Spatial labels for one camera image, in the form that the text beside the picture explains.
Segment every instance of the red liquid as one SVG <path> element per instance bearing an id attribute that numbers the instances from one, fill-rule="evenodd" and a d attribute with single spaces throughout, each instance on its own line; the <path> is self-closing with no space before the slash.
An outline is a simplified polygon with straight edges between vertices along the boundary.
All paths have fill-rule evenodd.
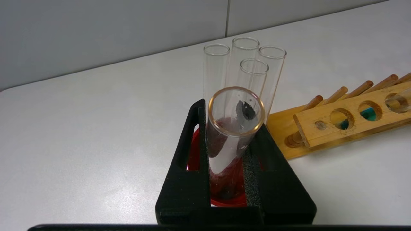
<path id="1" fill-rule="evenodd" d="M 188 171 L 197 171 L 200 169 L 200 135 L 199 135 L 199 129 L 196 130 L 193 134 L 193 139 L 192 139 L 192 145 L 190 149 L 190 155 L 189 155 L 189 160 L 187 163 L 187 170 Z M 215 180 L 210 180 L 210 191 L 213 191 L 211 193 L 211 203 L 215 206 L 229 206 L 229 207 L 244 207 L 247 206 L 246 203 L 246 198 L 245 198 L 245 192 L 244 192 L 244 178 L 242 175 L 242 159 L 238 161 L 236 167 L 239 168 L 238 172 L 238 177 L 237 177 L 237 184 L 236 185 L 236 193 L 233 194 L 232 199 L 222 199 L 220 197 L 222 192 L 222 189 L 218 190 L 216 184 L 219 183 L 219 181 L 226 181 L 228 177 L 224 178 L 221 176 L 218 176 L 218 174 L 214 174 L 210 171 L 210 178 L 213 178 Z"/>
<path id="2" fill-rule="evenodd" d="M 219 126 L 224 127 L 224 122 L 230 124 L 230 118 L 226 118 L 225 121 L 217 121 Z M 218 155 L 227 155 L 226 159 L 233 158 L 233 160 L 224 168 L 223 171 L 214 173 L 211 168 L 210 172 L 210 193 L 211 196 L 223 200 L 232 199 L 244 194 L 244 179 L 242 175 L 242 159 L 235 156 L 236 153 L 241 153 L 238 147 L 239 143 L 236 143 L 236 147 L 231 147 L 236 150 L 234 156 L 233 153 L 225 153 L 227 147 L 222 151 L 224 144 L 227 141 L 227 136 L 222 135 L 212 125 L 207 126 L 208 140 L 208 157 L 216 158 Z"/>

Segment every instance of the blue object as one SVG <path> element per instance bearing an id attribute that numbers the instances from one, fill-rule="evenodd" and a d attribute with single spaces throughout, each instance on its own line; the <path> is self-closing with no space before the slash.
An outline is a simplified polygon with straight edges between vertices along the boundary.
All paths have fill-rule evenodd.
<path id="1" fill-rule="evenodd" d="M 364 117 L 364 119 L 369 121 L 375 121 L 377 119 L 377 114 L 372 107 L 363 110 L 362 112 L 360 112 L 360 115 Z M 339 125 L 342 130 L 347 130 L 349 126 L 348 119 L 342 121 Z"/>

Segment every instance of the rack hole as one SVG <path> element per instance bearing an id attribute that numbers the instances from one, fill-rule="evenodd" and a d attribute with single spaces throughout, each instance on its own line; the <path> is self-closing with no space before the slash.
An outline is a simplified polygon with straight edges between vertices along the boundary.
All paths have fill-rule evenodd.
<path id="1" fill-rule="evenodd" d="M 338 129 L 347 130 L 354 126 L 354 117 L 346 109 L 338 108 L 330 114 L 331 123 Z"/>
<path id="2" fill-rule="evenodd" d="M 385 103 L 388 109 L 395 113 L 404 113 L 410 109 L 407 99 L 397 94 L 387 95 Z"/>
<path id="3" fill-rule="evenodd" d="M 381 107 L 373 101 L 364 101 L 358 106 L 360 115 L 368 121 L 380 120 L 383 112 Z"/>

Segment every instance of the wooden peg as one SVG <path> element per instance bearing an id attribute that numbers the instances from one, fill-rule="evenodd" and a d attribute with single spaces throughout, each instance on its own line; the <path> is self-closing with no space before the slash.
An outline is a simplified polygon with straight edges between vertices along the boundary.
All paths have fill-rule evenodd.
<path id="1" fill-rule="evenodd" d="M 383 81 L 379 82 L 377 85 L 375 85 L 372 88 L 369 88 L 368 90 L 364 91 L 363 94 L 367 94 L 376 90 L 381 90 L 383 88 L 386 88 L 388 86 L 390 86 L 391 84 L 393 84 L 395 81 L 398 80 L 398 76 L 395 74 L 392 74 L 390 76 L 388 76 L 387 78 L 385 78 Z"/>
<path id="2" fill-rule="evenodd" d="M 316 97 L 314 97 L 301 111 L 305 111 L 311 108 L 314 108 L 315 106 L 317 106 L 319 103 L 321 103 L 321 101 L 323 101 L 323 97 L 320 95 L 317 95 Z"/>
<path id="3" fill-rule="evenodd" d="M 374 85 L 374 83 L 371 80 L 367 80 L 365 83 L 361 84 L 355 90 L 350 92 L 344 99 L 349 99 L 349 98 L 352 98 L 354 96 L 358 96 L 358 95 L 362 94 L 364 91 L 368 90 L 373 85 Z"/>
<path id="4" fill-rule="evenodd" d="M 337 101 L 339 98 L 341 98 L 343 95 L 345 95 L 348 92 L 348 88 L 342 86 L 340 89 L 338 89 L 333 95 L 330 96 L 330 98 L 326 99 L 322 105 L 334 103 Z"/>
<path id="5" fill-rule="evenodd" d="M 397 85 L 397 84 L 400 84 L 400 83 L 405 83 L 405 82 L 408 82 L 408 81 L 410 81 L 410 80 L 411 80 L 411 72 L 408 73 L 408 74 L 406 74 L 406 75 L 404 75 L 403 77 L 399 78 L 397 81 L 395 81 L 394 83 L 392 83 L 392 85 Z"/>

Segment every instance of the white table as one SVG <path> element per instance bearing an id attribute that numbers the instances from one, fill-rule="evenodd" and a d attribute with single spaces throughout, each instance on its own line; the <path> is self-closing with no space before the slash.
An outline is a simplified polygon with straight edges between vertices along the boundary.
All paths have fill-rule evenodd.
<path id="1" fill-rule="evenodd" d="M 411 72 L 410 8 L 392 0 L 245 34 L 288 51 L 272 112 Z M 156 223 L 188 109 L 202 97 L 203 46 L 0 93 L 0 227 Z M 314 223 L 411 224 L 410 141 L 404 127 L 290 161 L 317 205 Z"/>

